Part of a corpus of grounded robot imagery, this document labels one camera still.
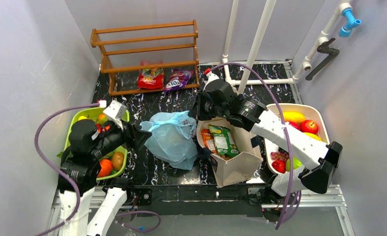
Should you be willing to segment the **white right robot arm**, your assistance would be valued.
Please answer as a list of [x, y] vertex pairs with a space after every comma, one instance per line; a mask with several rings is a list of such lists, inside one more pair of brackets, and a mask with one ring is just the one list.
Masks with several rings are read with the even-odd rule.
[[238, 94], [215, 74], [209, 76], [189, 112], [198, 120], [198, 129], [208, 124], [228, 127], [240, 154], [251, 153], [251, 138], [256, 135], [297, 158], [302, 166], [278, 175], [271, 184], [276, 196], [285, 197], [303, 189], [325, 194], [338, 167], [342, 145], [318, 141], [287, 124], [282, 104], [275, 103], [275, 113], [252, 97]]

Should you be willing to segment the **orange snack bag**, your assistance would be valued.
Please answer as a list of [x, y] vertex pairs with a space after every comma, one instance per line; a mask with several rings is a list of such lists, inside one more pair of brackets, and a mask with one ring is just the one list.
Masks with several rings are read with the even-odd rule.
[[209, 129], [202, 129], [201, 130], [201, 136], [203, 139], [203, 142], [205, 146], [212, 152], [217, 154], [214, 138], [212, 137], [212, 134]]

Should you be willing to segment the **light blue plastic bag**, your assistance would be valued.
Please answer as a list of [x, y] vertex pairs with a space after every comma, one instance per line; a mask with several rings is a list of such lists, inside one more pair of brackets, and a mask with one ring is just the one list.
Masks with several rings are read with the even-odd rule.
[[157, 158], [176, 169], [191, 170], [197, 159], [193, 138], [197, 123], [189, 111], [159, 112], [149, 121], [141, 122], [143, 131], [151, 132], [144, 146]]

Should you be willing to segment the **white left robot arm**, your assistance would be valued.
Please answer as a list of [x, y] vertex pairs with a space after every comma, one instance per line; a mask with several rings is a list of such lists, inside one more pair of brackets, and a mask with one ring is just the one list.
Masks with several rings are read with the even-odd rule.
[[96, 178], [102, 167], [100, 160], [119, 146], [139, 150], [151, 137], [141, 126], [121, 119], [98, 126], [91, 119], [82, 119], [71, 126], [70, 145], [62, 154], [59, 195], [65, 226], [64, 236], [83, 236], [87, 232], [89, 201], [95, 191]]

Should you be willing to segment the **green Fox's candy bag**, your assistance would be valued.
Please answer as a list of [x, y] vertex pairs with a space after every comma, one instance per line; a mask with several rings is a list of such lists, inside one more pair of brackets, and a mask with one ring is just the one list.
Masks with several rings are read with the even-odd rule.
[[229, 160], [240, 153], [230, 129], [212, 124], [208, 125], [208, 129], [213, 137], [216, 151], [221, 158]]

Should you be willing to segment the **beige canvas tote bag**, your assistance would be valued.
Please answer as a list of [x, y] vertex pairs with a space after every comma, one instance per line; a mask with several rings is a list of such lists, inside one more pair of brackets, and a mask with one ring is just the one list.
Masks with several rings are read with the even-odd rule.
[[[232, 136], [240, 153], [229, 160], [224, 160], [218, 153], [212, 153], [204, 144], [201, 130], [208, 129], [208, 125], [224, 126], [231, 130]], [[199, 121], [196, 128], [198, 154], [200, 158], [209, 160], [219, 188], [237, 184], [251, 179], [259, 169], [263, 158], [260, 153], [260, 140], [242, 128], [231, 125], [224, 118], [213, 118], [208, 121]]]

